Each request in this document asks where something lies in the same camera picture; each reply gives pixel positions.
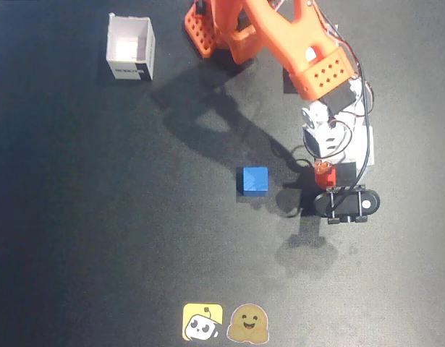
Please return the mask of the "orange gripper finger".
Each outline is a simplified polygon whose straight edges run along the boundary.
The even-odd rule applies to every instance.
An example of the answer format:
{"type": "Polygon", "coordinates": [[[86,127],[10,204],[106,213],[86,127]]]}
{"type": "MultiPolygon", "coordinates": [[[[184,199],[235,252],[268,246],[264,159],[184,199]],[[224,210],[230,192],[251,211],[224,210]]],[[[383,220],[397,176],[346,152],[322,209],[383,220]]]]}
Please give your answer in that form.
{"type": "Polygon", "coordinates": [[[320,188],[331,186],[331,164],[328,161],[316,160],[314,163],[315,182],[320,188]]]}

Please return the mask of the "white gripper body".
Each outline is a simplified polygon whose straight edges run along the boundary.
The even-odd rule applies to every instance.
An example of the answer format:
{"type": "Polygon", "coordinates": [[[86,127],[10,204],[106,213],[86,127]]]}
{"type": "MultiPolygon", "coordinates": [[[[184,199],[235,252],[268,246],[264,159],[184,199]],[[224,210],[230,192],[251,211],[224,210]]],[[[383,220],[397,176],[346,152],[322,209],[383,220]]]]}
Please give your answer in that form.
{"type": "Polygon", "coordinates": [[[302,117],[304,146],[314,161],[331,164],[331,187],[358,184],[374,164],[373,128],[362,109],[303,108],[302,117]]]}

